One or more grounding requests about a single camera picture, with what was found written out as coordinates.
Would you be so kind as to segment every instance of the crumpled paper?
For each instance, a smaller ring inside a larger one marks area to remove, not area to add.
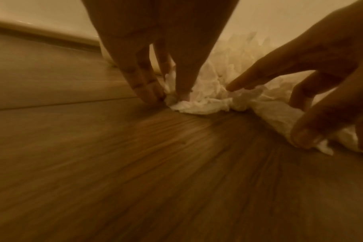
[[[190,101],[178,102],[175,95],[176,72],[173,69],[165,79],[165,103],[174,111],[199,115],[229,110],[243,112],[250,108],[292,144],[290,131],[304,112],[287,103],[293,87],[310,72],[278,77],[253,90],[228,92],[225,89],[255,61],[273,50],[269,39],[260,45],[255,35],[233,35],[228,41],[217,42],[200,70]],[[314,103],[325,95],[316,97]],[[360,152],[354,127],[339,131],[331,139],[352,151]],[[316,148],[325,154],[333,154],[327,140],[320,142]]]

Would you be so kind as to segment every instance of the white crumpled material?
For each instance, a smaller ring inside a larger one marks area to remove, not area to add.
[[[260,45],[255,35],[233,35],[228,41],[217,42],[200,70],[188,102],[178,102],[176,99],[176,73],[173,69],[166,75],[165,102],[174,111],[199,115],[229,110],[242,112],[251,108],[291,143],[290,131],[304,112],[290,107],[287,103],[295,84],[307,77],[309,72],[278,77],[253,90],[228,92],[225,89],[255,61],[273,50],[268,39]],[[316,97],[314,102],[323,97],[324,95]],[[352,151],[360,152],[354,127],[341,130],[332,140]],[[327,140],[319,143],[316,148],[325,154],[333,154]]]

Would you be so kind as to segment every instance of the wood grain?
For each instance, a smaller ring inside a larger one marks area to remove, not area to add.
[[[3,44],[0,242],[363,242],[363,155],[146,106],[95,53]]]

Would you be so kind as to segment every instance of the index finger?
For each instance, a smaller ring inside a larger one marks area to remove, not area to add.
[[[298,66],[298,60],[301,57],[300,53],[303,53],[303,46],[305,46],[301,43],[301,38],[298,37],[273,50],[228,84],[227,90],[233,92],[247,86],[256,86],[255,83],[265,84],[279,75],[310,69]]]

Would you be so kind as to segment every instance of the brown wooden surface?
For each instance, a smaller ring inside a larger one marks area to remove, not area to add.
[[[363,155],[134,98],[99,53],[0,35],[0,242],[363,241]]]

